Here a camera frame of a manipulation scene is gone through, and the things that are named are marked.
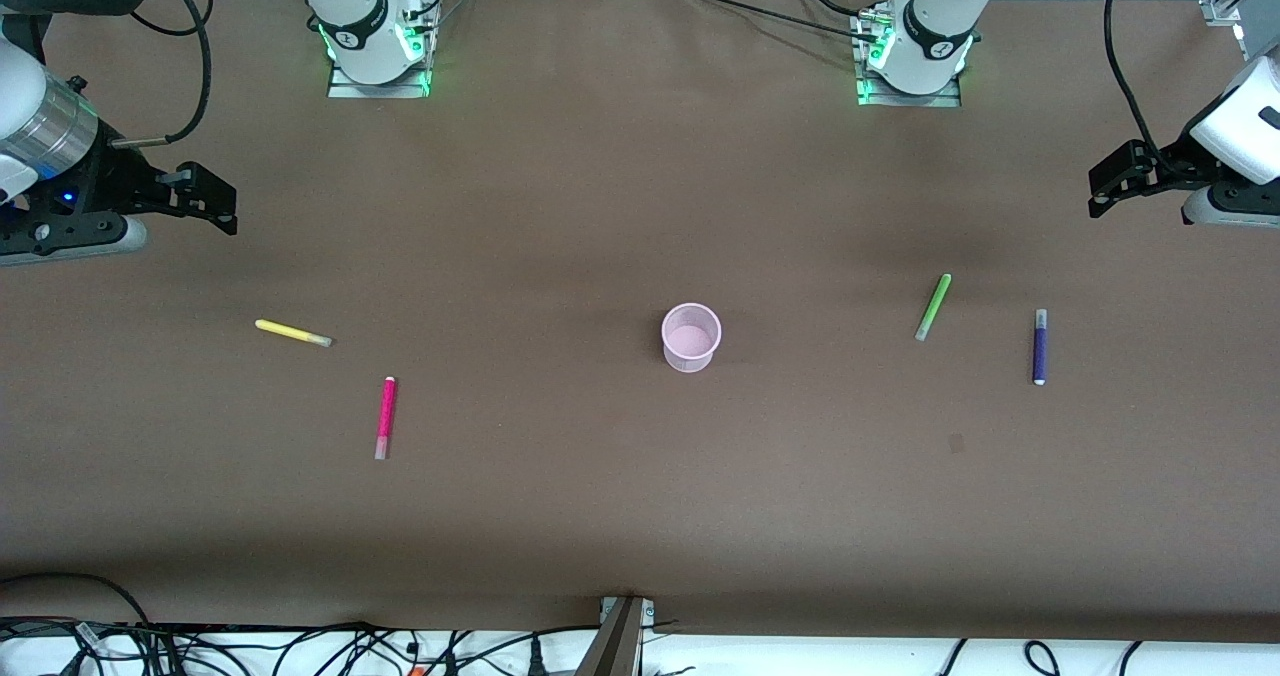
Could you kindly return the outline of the pink highlighter pen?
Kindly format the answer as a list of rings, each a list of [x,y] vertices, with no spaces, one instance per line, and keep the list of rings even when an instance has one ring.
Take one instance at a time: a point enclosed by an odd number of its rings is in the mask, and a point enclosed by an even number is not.
[[[390,438],[396,422],[398,382],[396,376],[385,376],[381,388],[378,434],[375,440],[375,460],[385,460],[390,448]]]

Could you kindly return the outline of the pink mesh pen holder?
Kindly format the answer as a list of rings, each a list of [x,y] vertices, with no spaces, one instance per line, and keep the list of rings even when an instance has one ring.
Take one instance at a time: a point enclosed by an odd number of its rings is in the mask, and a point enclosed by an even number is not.
[[[705,303],[677,303],[660,324],[660,342],[668,366],[678,373],[699,373],[714,357],[723,337],[717,312]]]

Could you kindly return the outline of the yellow highlighter pen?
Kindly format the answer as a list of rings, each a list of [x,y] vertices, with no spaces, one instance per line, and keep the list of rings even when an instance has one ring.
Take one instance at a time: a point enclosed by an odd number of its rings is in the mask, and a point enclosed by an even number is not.
[[[308,344],[319,344],[321,348],[330,348],[334,341],[330,337],[308,332],[301,328],[293,328],[280,323],[275,323],[266,319],[257,319],[253,325],[260,332],[270,333],[274,335],[284,337],[292,341],[303,342]]]

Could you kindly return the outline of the green highlighter pen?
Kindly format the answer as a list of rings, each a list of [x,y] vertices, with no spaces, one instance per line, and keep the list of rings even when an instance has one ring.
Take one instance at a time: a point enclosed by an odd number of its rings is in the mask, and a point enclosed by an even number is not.
[[[922,312],[920,321],[916,326],[914,338],[916,342],[925,342],[931,334],[931,329],[937,319],[945,297],[948,293],[954,277],[950,271],[943,271],[943,274],[937,280],[934,289],[931,294],[928,303],[925,303],[924,311]]]

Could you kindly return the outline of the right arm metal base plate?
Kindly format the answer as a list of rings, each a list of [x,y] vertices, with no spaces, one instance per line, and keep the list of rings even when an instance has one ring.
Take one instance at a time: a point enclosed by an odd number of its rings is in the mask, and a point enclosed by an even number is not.
[[[332,61],[330,99],[426,99],[440,26],[439,0],[375,0],[351,24],[320,20]]]

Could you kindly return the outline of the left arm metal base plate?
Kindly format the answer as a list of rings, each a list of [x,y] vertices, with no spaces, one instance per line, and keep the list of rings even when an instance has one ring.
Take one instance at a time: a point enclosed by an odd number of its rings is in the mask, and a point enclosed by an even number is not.
[[[965,61],[960,61],[960,70],[950,79],[943,90],[936,93],[906,93],[892,87],[878,70],[872,69],[870,58],[873,52],[881,52],[881,46],[891,37],[891,6],[890,3],[876,3],[874,6],[860,9],[858,15],[849,17],[851,29],[855,35],[874,35],[876,44],[852,38],[852,61],[856,82],[858,102],[860,106],[892,106],[892,108],[961,108],[963,93],[960,73]]]

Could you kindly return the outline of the aluminium profile post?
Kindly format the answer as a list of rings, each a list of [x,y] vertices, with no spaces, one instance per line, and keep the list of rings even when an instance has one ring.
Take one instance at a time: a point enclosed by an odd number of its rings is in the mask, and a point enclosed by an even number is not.
[[[600,627],[573,676],[640,676],[641,643],[657,622],[650,599],[639,595],[602,599]]]

